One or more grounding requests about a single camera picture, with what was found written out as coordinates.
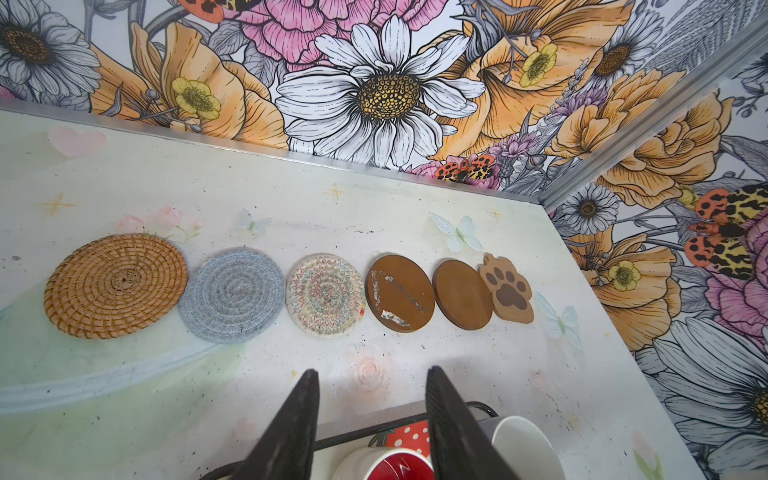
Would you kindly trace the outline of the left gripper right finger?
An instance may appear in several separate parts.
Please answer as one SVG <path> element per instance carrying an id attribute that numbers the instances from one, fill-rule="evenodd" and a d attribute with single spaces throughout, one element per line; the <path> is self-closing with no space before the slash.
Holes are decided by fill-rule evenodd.
<path id="1" fill-rule="evenodd" d="M 436 479 L 518 479 L 439 366 L 428 370 L 425 404 Z"/>

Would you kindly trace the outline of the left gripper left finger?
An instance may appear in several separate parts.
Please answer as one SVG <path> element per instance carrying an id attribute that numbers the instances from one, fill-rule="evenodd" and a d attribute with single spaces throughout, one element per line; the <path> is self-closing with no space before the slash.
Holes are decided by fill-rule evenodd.
<path id="1" fill-rule="evenodd" d="M 309 369 L 231 479 L 309 479 L 319 404 L 318 373 Z"/>

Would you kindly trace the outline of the lavender mug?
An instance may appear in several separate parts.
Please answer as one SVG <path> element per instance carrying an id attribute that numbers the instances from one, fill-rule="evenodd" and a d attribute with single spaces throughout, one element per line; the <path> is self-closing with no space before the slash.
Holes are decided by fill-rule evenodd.
<path id="1" fill-rule="evenodd" d="M 480 420 L 479 426 L 519 479 L 566 479 L 549 440 L 530 420 L 521 416 L 493 417 Z"/>

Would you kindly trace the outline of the plain wooden round coaster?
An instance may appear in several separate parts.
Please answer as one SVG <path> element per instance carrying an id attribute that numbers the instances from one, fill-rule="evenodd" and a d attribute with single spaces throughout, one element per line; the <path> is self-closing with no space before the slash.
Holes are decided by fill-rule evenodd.
<path id="1" fill-rule="evenodd" d="M 469 264 L 455 259 L 441 262 L 432 279 L 437 304 L 456 327 L 475 331 L 491 320 L 491 294 L 479 273 Z"/>

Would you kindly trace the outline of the multicolour woven round coaster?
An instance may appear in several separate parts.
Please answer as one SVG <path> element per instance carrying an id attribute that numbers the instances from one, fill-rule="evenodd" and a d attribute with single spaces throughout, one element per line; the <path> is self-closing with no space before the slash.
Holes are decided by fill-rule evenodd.
<path id="1" fill-rule="evenodd" d="M 357 269 L 331 254 L 298 261 L 287 277 L 286 307 L 294 323 L 316 337 L 343 335 L 361 322 L 366 299 Z"/>

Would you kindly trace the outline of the grey woven round coaster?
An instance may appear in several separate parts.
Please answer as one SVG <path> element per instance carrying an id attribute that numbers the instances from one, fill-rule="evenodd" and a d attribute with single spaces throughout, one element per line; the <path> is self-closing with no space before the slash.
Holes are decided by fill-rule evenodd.
<path id="1" fill-rule="evenodd" d="M 178 308 L 192 334 L 215 344 L 237 344 L 270 327 L 284 300 L 279 266 L 260 251 L 241 247 L 203 262 L 192 273 Z"/>

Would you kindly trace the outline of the scratched dark wooden round coaster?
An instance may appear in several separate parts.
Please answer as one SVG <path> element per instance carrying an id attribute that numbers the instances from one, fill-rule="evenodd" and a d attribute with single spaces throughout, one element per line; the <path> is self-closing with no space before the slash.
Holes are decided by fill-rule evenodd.
<path id="1" fill-rule="evenodd" d="M 432 283 L 422 268 L 407 257 L 379 256 L 365 277 L 365 294 L 374 317 L 399 333 L 426 326 L 435 311 Z"/>

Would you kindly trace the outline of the paw shaped wooden coaster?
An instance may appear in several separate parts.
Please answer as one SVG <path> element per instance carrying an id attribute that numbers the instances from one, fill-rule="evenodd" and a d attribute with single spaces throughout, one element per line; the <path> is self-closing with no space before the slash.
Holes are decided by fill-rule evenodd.
<path id="1" fill-rule="evenodd" d="M 533 291 L 509 259 L 486 253 L 478 273 L 491 293 L 493 310 L 500 319 L 521 324 L 533 322 Z"/>

